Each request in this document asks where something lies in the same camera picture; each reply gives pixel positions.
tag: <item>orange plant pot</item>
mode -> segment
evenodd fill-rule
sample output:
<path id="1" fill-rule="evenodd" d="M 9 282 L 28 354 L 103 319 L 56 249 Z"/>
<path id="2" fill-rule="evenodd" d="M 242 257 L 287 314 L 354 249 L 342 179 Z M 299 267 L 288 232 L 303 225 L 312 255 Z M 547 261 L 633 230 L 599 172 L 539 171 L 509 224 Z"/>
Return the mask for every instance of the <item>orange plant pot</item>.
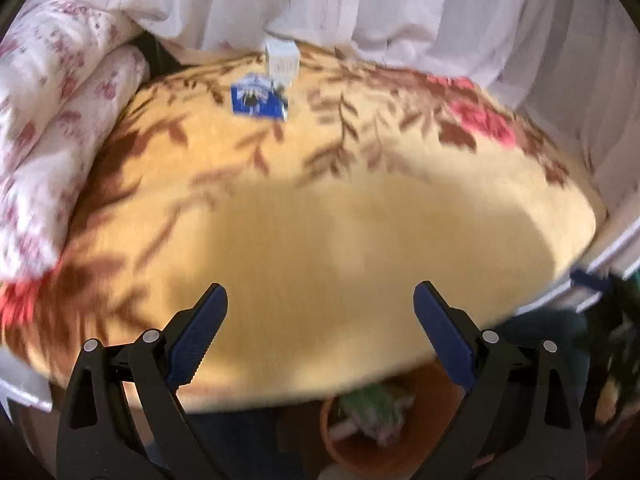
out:
<path id="1" fill-rule="evenodd" d="M 444 434 L 464 396 L 464 391 L 449 380 L 437 362 L 390 382 L 415 394 L 414 405 L 405 413 L 400 440 L 390 447 L 379 447 L 375 440 L 361 433 L 334 442 L 329 438 L 328 424 L 335 397 L 325 400 L 320 411 L 320 432 L 329 455 L 344 468 L 366 478 L 415 472 Z"/>

